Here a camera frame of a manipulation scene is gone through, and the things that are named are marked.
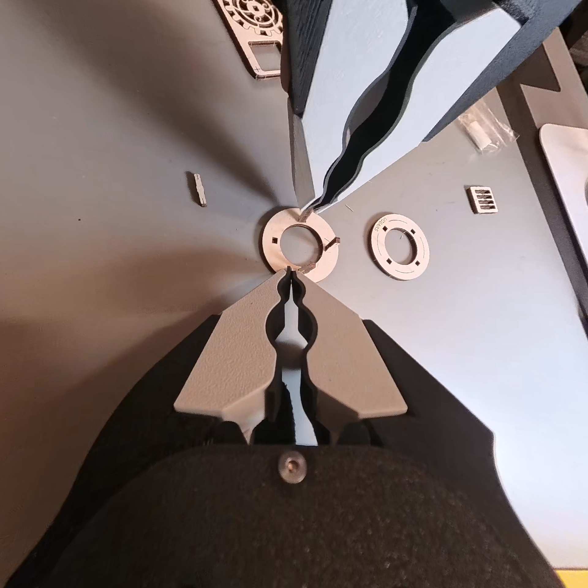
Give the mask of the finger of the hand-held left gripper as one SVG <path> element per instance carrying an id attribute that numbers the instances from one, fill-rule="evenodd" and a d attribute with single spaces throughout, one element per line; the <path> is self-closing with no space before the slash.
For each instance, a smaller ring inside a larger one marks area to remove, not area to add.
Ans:
<path id="1" fill-rule="evenodd" d="M 350 124 L 392 66 L 412 1 L 289 1 L 289 137 L 299 209 L 320 207 Z"/>
<path id="2" fill-rule="evenodd" d="M 474 62 L 477 48 L 474 57 L 458 54 L 460 49 L 471 48 L 466 42 L 473 41 L 474 33 L 482 32 L 483 25 L 488 25 L 491 32 L 505 25 L 498 42 L 490 42 L 494 48 L 503 46 L 516 26 L 510 18 L 502 19 L 494 11 L 472 25 L 451 31 L 435 43 L 409 79 L 407 98 L 394 100 L 390 94 L 384 95 L 392 90 L 392 84 L 384 79 L 372 87 L 351 121 L 347 147 L 329 176 L 326 195 L 316 210 L 342 201 L 426 141 L 424 137 L 456 101 L 458 92 L 484 68 Z"/>

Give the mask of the clear plastic bag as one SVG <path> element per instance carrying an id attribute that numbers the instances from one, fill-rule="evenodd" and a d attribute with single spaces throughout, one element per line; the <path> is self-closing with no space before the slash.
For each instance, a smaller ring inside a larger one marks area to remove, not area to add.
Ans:
<path id="1" fill-rule="evenodd" d="M 458 116 L 457 123 L 482 155 L 501 151 L 516 143 L 519 137 L 508 123 L 496 117 L 484 99 Z"/>

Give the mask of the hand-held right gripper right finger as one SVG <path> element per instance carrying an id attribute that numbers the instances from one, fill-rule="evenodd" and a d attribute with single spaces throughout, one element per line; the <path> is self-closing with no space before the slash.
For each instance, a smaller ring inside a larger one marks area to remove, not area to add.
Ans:
<path id="1" fill-rule="evenodd" d="M 347 425 L 408 411 L 364 321 L 301 272 L 293 272 L 301 358 L 301 398 L 312 423 L 327 437 Z"/>

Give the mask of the white rounded board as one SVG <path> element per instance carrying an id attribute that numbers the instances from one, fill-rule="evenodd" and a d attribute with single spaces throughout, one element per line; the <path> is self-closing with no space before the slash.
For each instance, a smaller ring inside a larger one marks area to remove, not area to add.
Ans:
<path id="1" fill-rule="evenodd" d="M 574 232 L 587 240 L 587 129 L 547 123 L 539 139 Z"/>

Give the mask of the wooden puzzle part sheet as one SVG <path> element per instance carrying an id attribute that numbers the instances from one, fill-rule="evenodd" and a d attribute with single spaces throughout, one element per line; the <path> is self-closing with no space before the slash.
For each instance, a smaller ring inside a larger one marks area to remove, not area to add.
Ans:
<path id="1" fill-rule="evenodd" d="M 272 1 L 213 1 L 255 79 L 280 77 L 283 17 Z"/>

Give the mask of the small slotted wooden frame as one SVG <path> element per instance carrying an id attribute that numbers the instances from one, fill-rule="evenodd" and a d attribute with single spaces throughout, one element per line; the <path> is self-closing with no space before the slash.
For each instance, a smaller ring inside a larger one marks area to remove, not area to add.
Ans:
<path id="1" fill-rule="evenodd" d="M 470 186 L 466 188 L 466 193 L 474 214 L 489 215 L 497 213 L 496 201 L 490 187 Z"/>

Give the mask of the grey desk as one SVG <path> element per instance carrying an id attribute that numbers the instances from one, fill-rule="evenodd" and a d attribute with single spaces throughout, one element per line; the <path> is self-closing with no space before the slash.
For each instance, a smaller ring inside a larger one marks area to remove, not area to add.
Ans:
<path id="1" fill-rule="evenodd" d="M 586 568 L 587 332 L 521 142 L 452 123 L 327 210 L 320 285 L 495 434 L 532 539 Z M 1 587 L 131 388 L 269 276 L 292 205 L 286 95 L 210 1 L 1 1 Z"/>

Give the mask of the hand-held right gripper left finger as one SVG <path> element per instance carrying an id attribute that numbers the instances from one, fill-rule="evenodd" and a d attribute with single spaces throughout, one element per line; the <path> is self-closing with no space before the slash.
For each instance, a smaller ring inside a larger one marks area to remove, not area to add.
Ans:
<path id="1" fill-rule="evenodd" d="M 236 423 L 251 435 L 280 404 L 275 340 L 284 328 L 291 269 L 283 269 L 226 308 L 176 398 L 178 413 Z"/>

